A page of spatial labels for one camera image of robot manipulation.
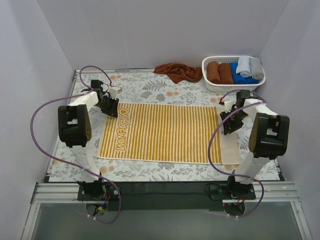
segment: tabletop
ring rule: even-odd
[[[152,72],[125,72],[110,73],[112,85],[122,87],[119,101],[124,103],[173,104],[193,106],[220,106],[219,100],[223,93],[209,91],[202,79],[192,83],[186,80],[174,84],[167,75]],[[82,75],[84,82],[99,79],[108,84],[103,73],[86,72]],[[81,83],[79,75],[75,77],[72,95],[79,94],[86,87]],[[235,99],[234,94],[225,99]],[[223,181],[228,176],[215,171],[209,164],[167,163],[152,161],[137,161],[127,159],[97,158],[100,136],[106,121],[106,115],[98,107],[89,112],[92,128],[92,139],[89,142],[94,161],[101,174],[116,182],[149,182],[149,181]],[[236,132],[239,147],[240,161],[242,162],[249,152],[248,141],[252,129],[249,117],[243,120],[243,127]],[[75,162],[75,156],[66,144],[58,141],[54,155],[63,160]],[[237,165],[217,165],[225,172],[232,172]],[[53,160],[50,164],[49,182],[76,182],[81,181],[81,170]],[[259,180],[279,180],[275,162],[266,164],[256,176]]]

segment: white laundry basket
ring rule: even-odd
[[[238,62],[240,56],[209,56],[202,61],[202,74],[205,81],[205,86],[213,92],[229,92],[235,89],[244,89],[244,90],[255,90],[258,86],[262,85],[266,81],[265,70],[263,70],[264,78],[260,80],[258,84],[214,84],[207,79],[207,66],[209,63],[218,62],[218,63],[234,63]]]

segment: brown rolled towel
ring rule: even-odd
[[[157,66],[154,73],[167,74],[175,84],[180,83],[182,80],[188,80],[189,82],[196,83],[202,78],[201,67],[191,67],[178,62]]]
[[[206,67],[206,78],[210,83],[221,84],[221,79],[218,72],[218,63],[216,61],[210,62]]]
[[[232,72],[229,63],[219,64],[218,72],[221,79],[220,84],[234,84],[234,79],[232,78]]]

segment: white wall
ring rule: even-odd
[[[68,95],[73,69],[36,0],[1,0],[0,29],[0,239],[16,240],[49,163],[32,142],[30,118],[42,103]],[[35,120],[39,143],[49,152],[57,107],[46,107]]]
[[[74,69],[258,56],[289,0],[37,0]]]
[[[290,117],[280,167],[293,180],[313,239],[320,239],[320,2],[290,0],[260,55],[266,83],[259,93]]]

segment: yellow striped towel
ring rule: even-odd
[[[118,118],[107,117],[98,157],[209,164],[208,144],[223,107],[119,103]],[[212,144],[215,164],[240,163],[236,133],[222,128]]]

